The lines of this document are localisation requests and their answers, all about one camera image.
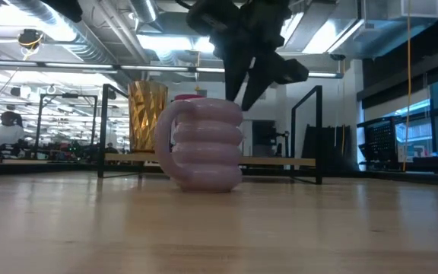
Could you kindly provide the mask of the long ceiling light strip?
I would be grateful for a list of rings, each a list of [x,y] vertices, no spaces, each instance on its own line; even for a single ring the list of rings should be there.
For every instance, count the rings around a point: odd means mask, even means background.
[[[164,65],[114,65],[91,64],[73,62],[38,62],[20,60],[0,60],[0,69],[23,69],[28,71],[82,71],[89,73],[116,74],[118,71],[137,72],[185,72],[223,74],[224,68],[191,67],[191,66],[164,66]]]

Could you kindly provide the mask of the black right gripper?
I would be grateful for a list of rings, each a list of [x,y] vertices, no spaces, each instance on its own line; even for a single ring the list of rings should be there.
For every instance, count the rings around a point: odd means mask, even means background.
[[[198,0],[186,6],[187,25],[207,36],[214,45],[213,54],[224,58],[227,100],[236,100],[248,74],[242,111],[248,111],[270,84],[283,77],[284,59],[269,52],[284,45],[281,29],[292,15],[289,2],[247,0],[238,7],[233,0]],[[252,67],[256,53],[267,54],[255,57]]]

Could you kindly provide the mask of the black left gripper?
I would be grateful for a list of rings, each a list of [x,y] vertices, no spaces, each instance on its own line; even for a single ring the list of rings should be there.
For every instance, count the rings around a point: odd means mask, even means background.
[[[40,0],[73,22],[82,20],[83,10],[78,0]]]

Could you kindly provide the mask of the round silver ceiling duct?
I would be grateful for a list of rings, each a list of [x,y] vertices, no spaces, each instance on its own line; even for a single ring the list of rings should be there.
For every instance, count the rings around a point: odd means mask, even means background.
[[[157,20],[158,7],[155,0],[129,0],[132,9],[141,23]]]

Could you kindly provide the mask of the silver corrugated ceiling duct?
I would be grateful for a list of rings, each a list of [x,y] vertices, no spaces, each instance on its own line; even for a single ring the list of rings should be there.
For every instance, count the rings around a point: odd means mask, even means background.
[[[83,22],[75,23],[40,0],[4,0],[40,22],[40,29],[84,62],[117,63],[113,54]]]

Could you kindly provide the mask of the pink ribbed ceramic mug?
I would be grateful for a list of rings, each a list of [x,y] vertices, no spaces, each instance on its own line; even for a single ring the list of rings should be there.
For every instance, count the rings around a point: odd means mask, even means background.
[[[216,98],[175,100],[160,114],[154,151],[185,192],[225,193],[242,181],[239,105]]]

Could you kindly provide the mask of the black metal wood shelf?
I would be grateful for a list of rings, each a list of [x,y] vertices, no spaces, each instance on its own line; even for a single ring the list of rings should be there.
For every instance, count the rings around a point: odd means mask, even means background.
[[[295,158],[295,132],[297,109],[312,96],[316,98],[316,143],[314,158]],[[290,146],[286,148],[286,158],[261,158],[245,156],[240,160],[242,166],[253,166],[252,170],[247,170],[246,174],[251,176],[280,176],[289,177],[293,181],[301,181],[315,185],[322,184],[324,177],[324,161],[322,159],[323,148],[320,144],[322,138],[322,107],[323,86],[316,85],[291,109],[290,118]],[[120,171],[123,176],[144,173],[160,173],[159,167],[148,167],[148,161],[156,161],[155,154],[151,150],[144,150],[128,155],[111,154],[105,152],[105,145],[101,144],[98,148],[97,176],[105,178],[107,171]]]

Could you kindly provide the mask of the black metal frame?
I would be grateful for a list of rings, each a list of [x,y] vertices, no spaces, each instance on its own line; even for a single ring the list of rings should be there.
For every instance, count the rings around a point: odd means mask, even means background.
[[[77,94],[70,92],[64,94],[40,94],[39,111],[37,115],[37,126],[36,126],[36,139],[33,145],[33,151],[37,152],[40,144],[40,130],[41,130],[43,108],[46,107],[48,104],[50,104],[56,97],[62,97],[66,99],[78,99],[79,97],[84,97],[84,98],[92,98],[94,100],[94,103],[91,104],[91,106],[93,107],[93,119],[92,119],[91,137],[90,137],[90,145],[94,145],[96,122],[97,122],[97,103],[98,103],[97,95],[85,95],[85,94]]]

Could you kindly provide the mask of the amber faceted plastic tumbler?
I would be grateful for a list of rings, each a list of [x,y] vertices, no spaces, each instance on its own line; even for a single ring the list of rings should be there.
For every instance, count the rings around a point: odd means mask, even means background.
[[[130,149],[153,152],[154,130],[167,104],[168,88],[155,81],[134,81],[128,93]]]

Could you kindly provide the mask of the black leaning panels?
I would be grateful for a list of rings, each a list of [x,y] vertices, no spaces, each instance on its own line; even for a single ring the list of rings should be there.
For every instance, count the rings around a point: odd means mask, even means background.
[[[302,147],[302,158],[316,157],[317,130],[307,125]],[[355,171],[358,166],[354,160],[351,146],[350,126],[322,127],[321,156],[323,167],[328,171]]]

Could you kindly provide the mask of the person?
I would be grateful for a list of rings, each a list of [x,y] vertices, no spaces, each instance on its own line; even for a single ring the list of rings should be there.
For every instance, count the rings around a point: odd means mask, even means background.
[[[0,146],[14,145],[20,140],[24,140],[25,131],[22,117],[15,112],[6,111],[1,115],[0,125]]]

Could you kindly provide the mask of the black ceiling-hung device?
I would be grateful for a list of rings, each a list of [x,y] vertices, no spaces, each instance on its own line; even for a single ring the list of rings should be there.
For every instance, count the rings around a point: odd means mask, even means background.
[[[23,29],[17,37],[17,42],[25,49],[33,50],[37,49],[42,43],[44,33],[36,29]]]

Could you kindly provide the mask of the black perforated crate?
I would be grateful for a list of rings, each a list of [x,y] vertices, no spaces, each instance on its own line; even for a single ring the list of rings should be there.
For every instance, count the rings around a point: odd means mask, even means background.
[[[399,116],[372,119],[357,125],[363,130],[364,143],[358,145],[367,170],[398,170],[398,141],[395,125]]]

